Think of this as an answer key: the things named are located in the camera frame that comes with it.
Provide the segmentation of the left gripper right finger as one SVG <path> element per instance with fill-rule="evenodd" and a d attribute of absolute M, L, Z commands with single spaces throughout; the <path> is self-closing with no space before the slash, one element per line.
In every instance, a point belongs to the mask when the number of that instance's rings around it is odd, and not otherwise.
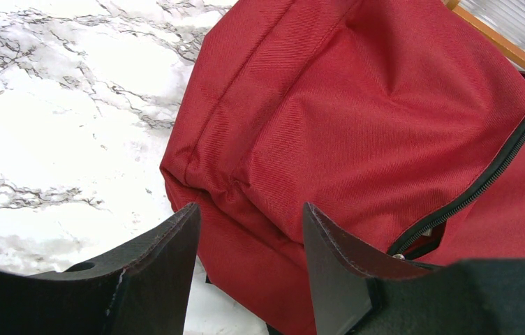
<path fill-rule="evenodd" d="M 409 262 L 311 203 L 303 232 L 319 334 L 525 334 L 525 259 Z"/>

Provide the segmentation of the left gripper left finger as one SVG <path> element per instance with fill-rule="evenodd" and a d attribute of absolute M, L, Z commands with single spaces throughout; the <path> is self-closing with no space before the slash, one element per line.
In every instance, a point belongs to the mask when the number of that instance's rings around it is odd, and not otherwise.
<path fill-rule="evenodd" d="M 191 203 L 66 271 L 0 271 L 0 334 L 181 334 L 200 223 Z"/>

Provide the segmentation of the red student backpack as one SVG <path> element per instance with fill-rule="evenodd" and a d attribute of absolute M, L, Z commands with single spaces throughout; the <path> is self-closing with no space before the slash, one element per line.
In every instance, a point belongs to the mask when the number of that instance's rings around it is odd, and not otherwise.
<path fill-rule="evenodd" d="M 525 73 L 441 1 L 238 1 L 160 170 L 211 282 L 315 334 L 307 202 L 391 255 L 525 257 Z"/>

